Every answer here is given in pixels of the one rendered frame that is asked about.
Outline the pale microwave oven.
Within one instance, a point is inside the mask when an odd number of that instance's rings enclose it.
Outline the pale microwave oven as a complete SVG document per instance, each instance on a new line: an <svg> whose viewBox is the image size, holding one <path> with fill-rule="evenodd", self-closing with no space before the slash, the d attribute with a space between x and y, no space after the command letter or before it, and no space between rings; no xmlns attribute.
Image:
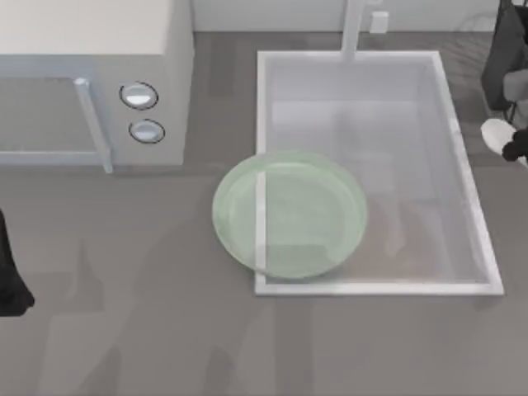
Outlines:
<svg viewBox="0 0 528 396"><path fill-rule="evenodd" d="M114 170L183 162L195 55L190 0L0 0L0 166L102 166L75 78L90 82ZM144 82L137 111L122 85ZM128 131L150 119L165 138Z"/></svg>

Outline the tall white tap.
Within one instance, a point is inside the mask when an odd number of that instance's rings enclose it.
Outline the tall white tap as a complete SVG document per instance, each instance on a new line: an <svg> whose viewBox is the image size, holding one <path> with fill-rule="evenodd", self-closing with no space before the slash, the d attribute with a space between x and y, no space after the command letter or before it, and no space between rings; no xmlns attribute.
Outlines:
<svg viewBox="0 0 528 396"><path fill-rule="evenodd" d="M366 4L367 0L346 0L340 51L342 60L346 64L352 63L356 56Z"/></svg>

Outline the small round microwave knob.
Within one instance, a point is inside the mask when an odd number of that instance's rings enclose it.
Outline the small round microwave knob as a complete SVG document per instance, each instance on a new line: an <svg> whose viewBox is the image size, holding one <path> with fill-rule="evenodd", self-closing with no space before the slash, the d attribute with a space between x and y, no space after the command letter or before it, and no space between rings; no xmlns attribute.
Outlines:
<svg viewBox="0 0 528 396"><path fill-rule="evenodd" d="M155 120L144 119L133 122L128 128L130 136L141 144L157 144L165 136L165 129Z"/></svg>

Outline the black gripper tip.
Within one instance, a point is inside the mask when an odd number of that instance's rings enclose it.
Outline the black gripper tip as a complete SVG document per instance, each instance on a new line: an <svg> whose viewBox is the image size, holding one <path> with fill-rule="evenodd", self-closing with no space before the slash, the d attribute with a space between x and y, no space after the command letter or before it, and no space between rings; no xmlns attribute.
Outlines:
<svg viewBox="0 0 528 396"><path fill-rule="evenodd" d="M35 297L14 262L6 220L0 210L0 318L21 317L35 305Z"/></svg>

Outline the pale green glass plate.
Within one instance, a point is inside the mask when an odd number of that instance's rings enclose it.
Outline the pale green glass plate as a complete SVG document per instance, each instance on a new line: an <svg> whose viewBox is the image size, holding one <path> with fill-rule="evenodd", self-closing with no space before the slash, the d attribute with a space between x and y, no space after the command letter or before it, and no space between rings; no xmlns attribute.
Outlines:
<svg viewBox="0 0 528 396"><path fill-rule="evenodd" d="M211 204L225 251L257 274L288 281L339 267L361 245L368 221L360 183L311 152L244 159L220 181Z"/></svg>

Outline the white sink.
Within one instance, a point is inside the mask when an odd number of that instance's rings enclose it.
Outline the white sink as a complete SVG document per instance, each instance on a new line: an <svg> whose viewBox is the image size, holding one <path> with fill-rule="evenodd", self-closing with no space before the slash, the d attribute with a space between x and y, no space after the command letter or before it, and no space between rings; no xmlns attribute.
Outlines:
<svg viewBox="0 0 528 396"><path fill-rule="evenodd" d="M316 153L360 183L369 221L339 267L255 272L258 295L501 295L502 280L436 51L261 51L256 154Z"/></svg>

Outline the large round microwave knob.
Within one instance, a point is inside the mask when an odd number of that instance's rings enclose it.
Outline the large round microwave knob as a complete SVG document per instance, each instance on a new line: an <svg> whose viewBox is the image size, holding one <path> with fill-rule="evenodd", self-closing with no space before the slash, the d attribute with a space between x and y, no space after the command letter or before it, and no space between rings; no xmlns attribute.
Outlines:
<svg viewBox="0 0 528 396"><path fill-rule="evenodd" d="M122 85L119 96L126 106L137 111L153 108L159 99L156 89L146 82L132 82Z"/></svg>

